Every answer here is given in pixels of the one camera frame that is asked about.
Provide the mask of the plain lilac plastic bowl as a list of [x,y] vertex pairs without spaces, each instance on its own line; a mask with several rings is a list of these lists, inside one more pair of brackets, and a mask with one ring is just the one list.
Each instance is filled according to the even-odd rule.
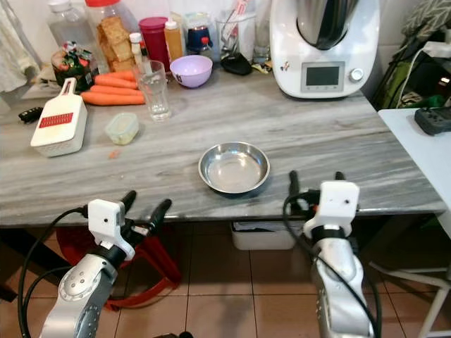
[[187,55],[171,61],[171,73],[178,76],[207,75],[212,71],[214,62],[203,55]]

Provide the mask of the red plastic stool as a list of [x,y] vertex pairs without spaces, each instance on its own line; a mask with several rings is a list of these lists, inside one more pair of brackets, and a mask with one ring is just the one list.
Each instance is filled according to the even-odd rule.
[[[93,236],[84,227],[62,227],[55,229],[54,234],[63,257],[73,265],[94,246]],[[140,261],[150,264],[161,273],[160,281],[136,296],[110,299],[104,304],[105,309],[119,311],[122,308],[147,306],[151,299],[160,295],[164,289],[177,289],[180,286],[183,274],[157,236],[152,235],[145,239],[136,249],[135,257],[131,261],[123,262],[121,266],[126,268]]]

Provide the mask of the small green-lidded food container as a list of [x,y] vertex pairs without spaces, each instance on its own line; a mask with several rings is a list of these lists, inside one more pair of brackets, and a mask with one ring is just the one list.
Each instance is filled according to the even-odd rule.
[[127,145],[140,131],[140,122],[135,113],[119,113],[107,123],[104,131],[113,144]]

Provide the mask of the white slicer with red blade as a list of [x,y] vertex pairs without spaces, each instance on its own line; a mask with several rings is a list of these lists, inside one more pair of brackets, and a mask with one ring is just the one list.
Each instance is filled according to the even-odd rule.
[[58,96],[43,106],[30,145],[45,157],[74,154],[82,147],[88,112],[76,84],[77,78],[67,78]]

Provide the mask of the black power strip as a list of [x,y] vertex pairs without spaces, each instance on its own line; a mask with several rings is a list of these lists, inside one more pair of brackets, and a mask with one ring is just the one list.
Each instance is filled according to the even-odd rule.
[[423,132],[430,136],[451,132],[451,106],[416,109],[414,121]]

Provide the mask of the clear faceted drinking glass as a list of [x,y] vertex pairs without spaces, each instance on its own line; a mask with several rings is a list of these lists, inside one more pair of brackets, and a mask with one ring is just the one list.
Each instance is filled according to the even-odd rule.
[[164,64],[152,59],[142,61],[137,65],[135,78],[152,120],[168,120],[171,111],[166,96],[168,78]]

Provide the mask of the white kitchen food processor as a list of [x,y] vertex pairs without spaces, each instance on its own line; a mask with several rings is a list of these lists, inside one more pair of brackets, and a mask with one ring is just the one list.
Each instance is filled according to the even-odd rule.
[[274,77],[296,99],[341,99],[373,73],[379,0],[273,0]]

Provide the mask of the black key fob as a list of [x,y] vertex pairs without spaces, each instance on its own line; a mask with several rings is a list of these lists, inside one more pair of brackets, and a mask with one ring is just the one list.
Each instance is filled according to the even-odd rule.
[[25,125],[29,125],[30,123],[34,123],[41,118],[42,111],[42,107],[29,108],[22,113],[19,113],[18,118],[22,123],[25,123]]

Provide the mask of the lilac bowl with black label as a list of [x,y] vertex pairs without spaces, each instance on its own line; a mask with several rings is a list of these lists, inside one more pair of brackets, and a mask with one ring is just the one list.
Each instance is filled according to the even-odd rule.
[[208,65],[201,67],[179,67],[172,70],[172,75],[180,86],[197,88],[203,86],[211,76],[212,68]]

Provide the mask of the bag of vegetables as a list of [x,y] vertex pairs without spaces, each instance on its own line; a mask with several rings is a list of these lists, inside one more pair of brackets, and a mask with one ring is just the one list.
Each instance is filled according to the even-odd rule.
[[94,64],[94,55],[77,45],[74,41],[64,42],[59,51],[51,56],[51,65],[59,86],[74,77],[76,80],[76,93],[87,92],[94,86],[94,76],[99,71]]

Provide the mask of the small white-capped bottle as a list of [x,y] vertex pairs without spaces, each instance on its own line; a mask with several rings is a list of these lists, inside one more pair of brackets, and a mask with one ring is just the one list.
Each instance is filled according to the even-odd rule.
[[135,64],[136,71],[139,74],[145,74],[144,70],[144,54],[142,54],[142,36],[138,33],[130,33],[129,41],[131,42],[131,52],[133,63]]

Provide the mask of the clear container with utensils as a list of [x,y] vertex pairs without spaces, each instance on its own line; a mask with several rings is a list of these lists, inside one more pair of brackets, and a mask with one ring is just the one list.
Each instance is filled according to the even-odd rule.
[[257,0],[230,0],[215,19],[221,58],[239,54],[250,59],[257,26]]

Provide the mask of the maroon plastic canister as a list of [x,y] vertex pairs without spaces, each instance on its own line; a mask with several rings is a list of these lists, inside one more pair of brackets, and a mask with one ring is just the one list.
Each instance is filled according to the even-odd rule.
[[167,72],[170,72],[170,57],[165,37],[166,17],[149,17],[138,22],[139,29],[144,38],[149,59],[160,61]]

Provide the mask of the amber sauce bottle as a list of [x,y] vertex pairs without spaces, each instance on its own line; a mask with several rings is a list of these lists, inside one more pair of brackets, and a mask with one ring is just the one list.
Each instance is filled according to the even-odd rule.
[[167,20],[164,26],[164,36],[168,49],[168,60],[172,62],[183,57],[183,32],[176,20]]

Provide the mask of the clear plastic water bottle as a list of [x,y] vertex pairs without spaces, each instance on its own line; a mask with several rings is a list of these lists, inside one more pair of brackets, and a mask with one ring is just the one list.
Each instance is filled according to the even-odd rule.
[[86,47],[92,35],[85,14],[70,0],[48,0],[48,7],[51,11],[48,26],[56,46],[75,42],[78,47]]

